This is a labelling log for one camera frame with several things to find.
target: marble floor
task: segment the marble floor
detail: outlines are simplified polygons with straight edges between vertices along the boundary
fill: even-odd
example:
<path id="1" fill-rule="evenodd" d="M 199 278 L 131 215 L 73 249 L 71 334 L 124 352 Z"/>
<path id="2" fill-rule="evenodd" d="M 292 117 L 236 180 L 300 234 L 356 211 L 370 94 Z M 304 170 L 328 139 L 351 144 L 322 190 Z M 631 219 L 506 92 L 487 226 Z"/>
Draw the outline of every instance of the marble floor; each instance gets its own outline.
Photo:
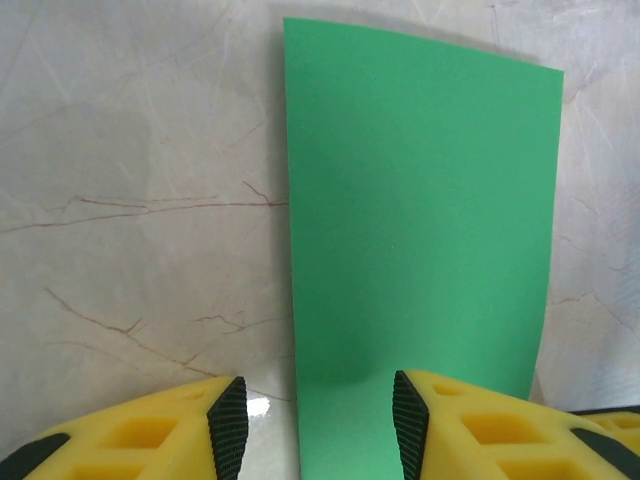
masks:
<path id="1" fill-rule="evenodd" d="M 283 16 L 565 71 L 547 403 L 640 403 L 640 3 L 0 0 L 0 456 L 242 374 L 241 479 L 299 478 Z"/>

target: brown vein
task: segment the brown vein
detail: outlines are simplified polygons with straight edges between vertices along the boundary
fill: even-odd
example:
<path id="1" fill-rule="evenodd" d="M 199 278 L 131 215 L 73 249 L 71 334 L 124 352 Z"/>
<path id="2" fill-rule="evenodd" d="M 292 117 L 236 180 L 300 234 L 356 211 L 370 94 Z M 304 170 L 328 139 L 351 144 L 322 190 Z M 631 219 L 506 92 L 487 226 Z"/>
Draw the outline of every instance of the brown vein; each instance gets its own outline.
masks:
<path id="1" fill-rule="evenodd" d="M 205 204 L 201 204 L 201 205 L 184 205 L 184 206 L 177 206 L 177 207 L 160 208 L 158 210 L 146 210 L 146 211 L 143 211 L 143 212 L 118 213 L 118 214 L 113 214 L 113 215 L 103 215 L 103 216 L 99 216 L 99 217 L 81 218 L 81 219 L 78 219 L 78 220 L 70 220 L 70 221 L 67 221 L 67 222 L 32 223 L 32 224 L 28 224 L 28 225 L 21 225 L 19 227 L 12 227 L 12 228 L 7 228 L 5 230 L 0 230 L 0 235 L 1 234 L 9 234 L 9 233 L 20 232 L 20 231 L 23 231 L 23 230 L 33 230 L 33 229 L 41 229 L 41 228 L 55 228 L 55 227 L 67 227 L 67 226 L 70 226 L 70 225 L 79 225 L 79 224 L 87 223 L 87 222 L 98 222 L 98 221 L 104 221 L 104 220 L 113 220 L 113 219 L 116 219 L 116 218 L 142 217 L 142 216 L 146 216 L 146 215 L 155 215 L 155 214 L 164 213 L 164 212 L 176 212 L 176 211 L 180 211 L 180 210 L 192 210 L 192 209 L 196 209 L 196 208 L 216 208 L 216 207 L 267 207 L 267 208 L 272 208 L 272 207 L 284 207 L 284 206 L 287 206 L 287 205 L 288 205 L 287 202 L 273 202 L 273 203 L 253 203 L 253 202 L 236 203 L 236 202 L 230 202 L 230 203 L 205 203 Z M 122 205 L 122 206 L 124 206 L 124 207 L 132 207 L 131 205 Z"/>
<path id="2" fill-rule="evenodd" d="M 93 325 L 99 326 L 105 330 L 110 330 L 113 332 L 117 332 L 121 335 L 124 335 L 125 338 L 127 338 L 129 341 L 135 343 L 138 348 L 145 350 L 157 357 L 162 358 L 163 360 L 173 363 L 175 365 L 180 365 L 183 369 L 185 370 L 190 370 L 192 372 L 196 372 L 199 373 L 201 375 L 206 375 L 207 377 L 217 377 L 218 375 L 216 375 L 215 373 L 209 372 L 207 370 L 203 370 L 201 368 L 197 368 L 191 365 L 191 363 L 202 353 L 201 350 L 200 352 L 196 353 L 195 355 L 192 355 L 191 357 L 189 357 L 186 360 L 177 360 L 175 358 L 169 357 L 168 355 L 149 347 L 148 345 L 145 345 L 144 343 L 142 343 L 140 340 L 138 340 L 137 338 L 135 338 L 132 335 L 132 331 L 133 329 L 140 323 L 140 321 L 142 321 L 142 318 L 139 318 L 138 320 L 136 320 L 136 322 L 131 325 L 129 328 L 127 329 L 123 329 L 123 328 L 119 328 L 119 327 L 114 327 L 112 325 L 106 325 L 103 322 L 95 319 L 95 318 L 91 318 L 88 315 L 85 315 L 81 312 L 79 312 L 77 309 L 73 308 L 68 302 L 66 302 L 65 300 L 63 300 L 59 295 L 57 295 L 55 292 L 53 292 L 53 290 L 51 290 L 50 288 L 45 288 L 45 291 L 51 295 L 57 302 L 58 304 L 62 307 L 63 310 L 73 314 L 76 318 L 80 318 L 82 320 L 85 320 L 87 322 L 92 323 Z"/>

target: marble surface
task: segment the marble surface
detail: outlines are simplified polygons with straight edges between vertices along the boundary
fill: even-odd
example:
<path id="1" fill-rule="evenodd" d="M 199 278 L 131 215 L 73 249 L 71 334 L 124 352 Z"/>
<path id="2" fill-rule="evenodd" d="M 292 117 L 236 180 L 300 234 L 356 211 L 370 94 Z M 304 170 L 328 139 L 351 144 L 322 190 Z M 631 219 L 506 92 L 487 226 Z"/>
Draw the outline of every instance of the marble surface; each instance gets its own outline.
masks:
<path id="1" fill-rule="evenodd" d="M 242 374 L 241 478 L 299 477 L 285 15 L 566 72 L 540 388 L 562 408 L 640 403 L 639 5 L 0 0 L 0 453 Z"/>

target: rectangular hole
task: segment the rectangular hole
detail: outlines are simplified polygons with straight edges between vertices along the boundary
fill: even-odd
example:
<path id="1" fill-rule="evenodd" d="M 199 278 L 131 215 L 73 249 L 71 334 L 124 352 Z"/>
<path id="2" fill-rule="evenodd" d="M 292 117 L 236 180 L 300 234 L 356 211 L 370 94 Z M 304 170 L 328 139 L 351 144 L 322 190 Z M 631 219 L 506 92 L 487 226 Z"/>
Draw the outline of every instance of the rectangular hole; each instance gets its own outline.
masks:
<path id="1" fill-rule="evenodd" d="M 624 430 L 640 428 L 640 415 L 633 413 L 620 415 L 613 419 L 613 423 Z"/>
<path id="2" fill-rule="evenodd" d="M 464 415 L 462 423 L 481 445 L 546 442 L 529 421 L 513 414 Z"/>
<path id="3" fill-rule="evenodd" d="M 69 480 L 135 480 L 142 465 L 80 465 Z"/>
<path id="4" fill-rule="evenodd" d="M 453 387 L 450 387 L 448 385 L 441 385 L 439 383 L 436 383 L 433 386 L 433 389 L 436 391 L 436 393 L 438 395 L 445 395 L 445 396 L 448 396 L 448 397 L 452 397 L 452 396 L 455 396 L 455 395 L 461 395 L 462 394 L 462 392 L 460 390 L 458 390 L 457 388 L 453 388 Z"/>
<path id="5" fill-rule="evenodd" d="M 125 420 L 104 439 L 106 448 L 158 448 L 178 421 L 167 417 L 143 417 Z"/>
<path id="6" fill-rule="evenodd" d="M 505 460 L 498 462 L 509 480 L 589 480 L 568 460 Z"/>

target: green foam sheet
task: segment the green foam sheet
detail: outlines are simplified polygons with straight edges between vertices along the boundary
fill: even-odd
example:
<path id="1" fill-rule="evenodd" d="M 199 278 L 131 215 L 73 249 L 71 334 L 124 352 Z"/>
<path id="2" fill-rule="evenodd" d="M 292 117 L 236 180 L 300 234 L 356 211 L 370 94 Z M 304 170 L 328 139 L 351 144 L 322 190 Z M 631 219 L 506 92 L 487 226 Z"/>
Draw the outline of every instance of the green foam sheet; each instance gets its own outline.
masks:
<path id="1" fill-rule="evenodd" d="M 301 19 L 285 52 L 303 479 L 400 479 L 396 370 L 528 395 L 562 73 Z"/>

